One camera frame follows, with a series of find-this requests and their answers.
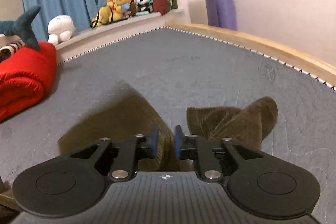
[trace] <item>brown cloth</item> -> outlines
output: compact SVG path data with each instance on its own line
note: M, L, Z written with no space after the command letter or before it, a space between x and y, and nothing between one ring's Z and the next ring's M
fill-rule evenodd
M153 125L159 129L154 160L140 160L138 170L181 171L184 164L176 159L174 135L154 108L132 88L120 88L118 99L109 101L99 111L85 117L58 140L61 154L89 145L102 137L112 142L129 140L135 134L147 135ZM247 148L259 149L271 132L278 116L276 102L264 97L244 110L235 107L188 108L187 122L191 134L208 140L231 137Z

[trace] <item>circular logo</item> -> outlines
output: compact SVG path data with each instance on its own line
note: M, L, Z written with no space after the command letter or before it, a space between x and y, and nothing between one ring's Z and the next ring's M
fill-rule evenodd
M161 178L163 178L164 180L170 179L171 176L168 174L164 174L163 176L161 176Z

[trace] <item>metal screw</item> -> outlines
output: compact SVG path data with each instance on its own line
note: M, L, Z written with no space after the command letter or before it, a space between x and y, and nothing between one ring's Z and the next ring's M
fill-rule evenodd
M215 170L209 170L204 173L204 176L208 179L218 179L221 176L221 173Z
M112 177L114 177L115 179L124 179L127 176L128 173L125 170L115 170L112 172Z

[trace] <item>rolled yoga mat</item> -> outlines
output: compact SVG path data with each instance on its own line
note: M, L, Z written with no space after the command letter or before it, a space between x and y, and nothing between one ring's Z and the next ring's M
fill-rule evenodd
M210 26L237 30L236 9L233 0L205 0Z

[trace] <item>wooden bed frame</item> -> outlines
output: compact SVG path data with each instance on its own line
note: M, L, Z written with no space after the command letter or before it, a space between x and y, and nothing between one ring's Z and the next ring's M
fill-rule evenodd
M167 27L197 33L208 37L221 39L226 42L261 52L267 56L281 60L296 68L310 73L326 82L336 86L336 67L328 64L305 52L295 50L291 47L273 42L251 34L232 31L224 28L217 28L203 24L191 24L184 22L166 22Z

